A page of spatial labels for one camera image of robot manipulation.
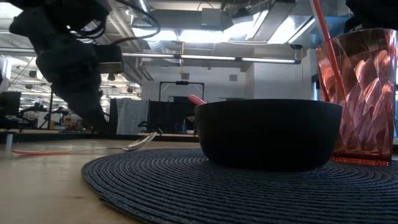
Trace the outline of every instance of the fluorescent light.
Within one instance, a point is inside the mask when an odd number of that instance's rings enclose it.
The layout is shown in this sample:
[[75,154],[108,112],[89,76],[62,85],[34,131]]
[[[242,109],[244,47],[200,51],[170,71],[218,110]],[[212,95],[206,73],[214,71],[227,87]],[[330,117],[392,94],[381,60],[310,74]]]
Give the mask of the fluorescent light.
[[311,19],[310,22],[308,22],[303,28],[301,28],[292,38],[290,38],[287,42],[292,43],[295,41],[298,37],[300,37],[310,26],[315,22],[315,19]]
[[295,63],[295,60],[276,58],[242,58],[242,62]]
[[226,41],[222,31],[184,30],[179,40],[187,43],[220,43]]
[[182,59],[204,59],[204,60],[235,60],[235,57],[207,56],[207,55],[181,55]]
[[174,58],[174,55],[172,54],[123,53],[123,56],[144,58]]
[[[153,34],[156,32],[155,29],[140,29],[133,28],[132,31],[137,37],[142,37],[145,35]],[[158,41],[158,40],[177,40],[177,35],[174,30],[162,29],[158,34],[153,37],[146,38],[147,41]]]
[[21,92],[23,95],[41,95],[41,96],[50,96],[51,93],[41,93],[41,92]]
[[261,14],[258,16],[257,13],[255,15],[253,15],[253,19],[255,20],[255,23],[253,25],[253,27],[251,28],[251,30],[248,32],[248,34],[246,35],[246,40],[251,39],[254,37],[254,35],[257,33],[257,31],[259,30],[261,24],[264,22],[264,20],[266,19],[267,15],[268,15],[268,10],[262,11]]

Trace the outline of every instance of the placemat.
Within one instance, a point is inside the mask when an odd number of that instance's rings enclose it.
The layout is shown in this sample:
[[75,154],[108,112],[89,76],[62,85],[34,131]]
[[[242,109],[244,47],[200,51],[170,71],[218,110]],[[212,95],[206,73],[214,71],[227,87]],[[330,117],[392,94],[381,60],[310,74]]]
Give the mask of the placemat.
[[156,149],[95,159],[81,173],[104,203],[146,223],[398,222],[397,162],[267,172]]

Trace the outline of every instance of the desk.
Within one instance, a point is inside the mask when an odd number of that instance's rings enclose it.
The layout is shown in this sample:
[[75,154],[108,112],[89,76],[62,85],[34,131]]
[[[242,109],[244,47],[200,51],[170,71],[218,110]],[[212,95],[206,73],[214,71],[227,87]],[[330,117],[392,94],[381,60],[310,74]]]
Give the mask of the desk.
[[[86,162],[121,152],[105,148],[124,147],[131,142],[80,139],[14,144],[14,149],[27,151],[98,149],[63,156],[16,156],[7,159],[4,151],[0,150],[1,223],[140,223],[100,202],[98,195],[94,194],[80,174],[80,169]],[[199,143],[191,142],[151,142],[144,149],[178,147],[200,146]]]

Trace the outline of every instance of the pink handle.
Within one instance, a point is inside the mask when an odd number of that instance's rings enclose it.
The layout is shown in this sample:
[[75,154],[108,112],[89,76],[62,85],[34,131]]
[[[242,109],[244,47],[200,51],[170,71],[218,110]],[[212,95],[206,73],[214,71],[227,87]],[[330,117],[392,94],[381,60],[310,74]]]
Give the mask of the pink handle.
[[189,95],[188,99],[194,103],[195,105],[202,105],[205,104],[206,102],[204,102],[203,100],[201,100],[199,97],[195,96],[195,95]]

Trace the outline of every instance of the cable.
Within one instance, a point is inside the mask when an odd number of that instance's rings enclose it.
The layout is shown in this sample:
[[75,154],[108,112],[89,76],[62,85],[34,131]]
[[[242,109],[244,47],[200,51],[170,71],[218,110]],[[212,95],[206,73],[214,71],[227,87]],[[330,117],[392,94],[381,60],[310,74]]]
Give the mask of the cable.
[[77,37],[77,39],[97,39],[98,37],[101,37],[104,33],[105,33],[105,29],[106,29],[106,17],[102,18],[102,20],[100,20],[99,24],[97,27],[95,27],[92,30],[70,30],[70,31],[74,31],[76,32],[75,36]]
[[202,5],[202,3],[207,3],[207,4],[209,4],[210,6],[211,6],[211,8],[212,9],[214,9],[214,7],[213,7],[213,5],[210,3],[210,2],[208,2],[208,1],[201,1],[200,3],[199,3],[199,6],[198,6],[198,8],[197,8],[197,11],[199,11],[199,7]]
[[133,10],[138,11],[138,12],[140,12],[141,14],[147,16],[147,17],[152,21],[152,25],[153,25],[154,27],[156,27],[156,31],[155,31],[153,34],[143,35],[143,36],[140,36],[140,37],[126,37],[126,38],[122,38],[122,39],[119,39],[119,40],[114,41],[111,45],[120,44],[120,43],[123,43],[123,42],[126,42],[126,41],[130,41],[130,40],[146,39],[146,38],[149,38],[149,37],[153,37],[153,36],[157,35],[157,34],[160,32],[160,24],[159,24],[159,22],[157,21],[157,19],[156,19],[155,17],[153,17],[152,15],[150,15],[149,13],[147,13],[146,11],[144,11],[144,10],[138,8],[137,6],[135,6],[135,5],[133,5],[133,4],[129,3],[129,2],[127,2],[127,1],[125,1],[125,0],[115,0],[115,1],[117,1],[117,2],[119,2],[119,3],[121,3],[121,4],[123,4],[123,5],[129,6],[129,7],[131,7]]

